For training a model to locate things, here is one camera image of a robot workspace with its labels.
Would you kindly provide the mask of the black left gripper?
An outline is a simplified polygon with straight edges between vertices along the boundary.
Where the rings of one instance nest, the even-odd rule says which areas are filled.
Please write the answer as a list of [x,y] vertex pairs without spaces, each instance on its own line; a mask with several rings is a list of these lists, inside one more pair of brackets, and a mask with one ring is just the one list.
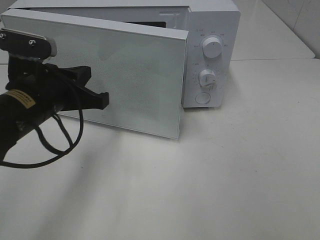
[[[59,68],[54,64],[10,56],[8,62],[8,83],[5,86],[6,113],[57,113],[60,111],[104,110],[110,103],[109,93],[95,93],[86,88],[92,77],[89,66]],[[63,80],[76,85],[76,96]],[[31,98],[26,107],[12,95],[21,91]]]

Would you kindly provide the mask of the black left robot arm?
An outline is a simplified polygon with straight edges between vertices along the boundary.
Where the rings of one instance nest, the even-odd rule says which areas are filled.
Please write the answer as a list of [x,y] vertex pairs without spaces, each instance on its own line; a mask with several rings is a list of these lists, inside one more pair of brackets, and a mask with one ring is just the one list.
[[[109,93],[95,93],[86,88],[91,78],[89,66],[59,68],[50,63],[19,59],[11,56],[8,64],[9,82],[0,95],[0,164],[15,169],[35,169],[49,165],[69,154],[80,142],[84,130],[83,111],[105,109]],[[72,140],[58,116],[59,112],[77,111],[79,133]],[[45,138],[40,125],[53,118],[64,134],[69,147],[59,150]],[[7,152],[31,131],[40,143],[55,156],[49,160],[22,164],[4,160]]]

